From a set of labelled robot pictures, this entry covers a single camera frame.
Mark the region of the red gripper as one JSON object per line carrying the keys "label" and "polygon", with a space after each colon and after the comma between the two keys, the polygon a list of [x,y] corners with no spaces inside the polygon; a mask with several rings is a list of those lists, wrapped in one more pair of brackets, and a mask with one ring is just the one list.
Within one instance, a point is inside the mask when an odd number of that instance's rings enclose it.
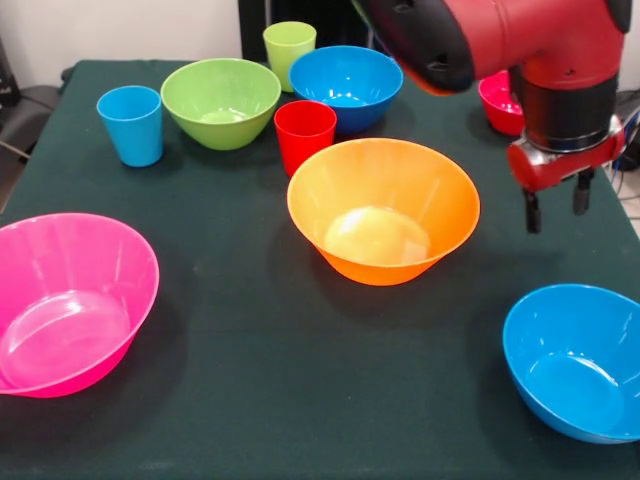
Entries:
{"label": "red gripper", "polygon": [[590,149],[550,153],[538,149],[525,137],[512,143],[507,149],[507,160],[514,178],[524,189],[527,232],[541,232],[541,210],[536,192],[554,187],[575,174],[578,176],[573,192],[573,213],[584,215],[589,209],[594,170],[619,156],[623,146],[623,124],[616,115],[611,117],[605,139]]}

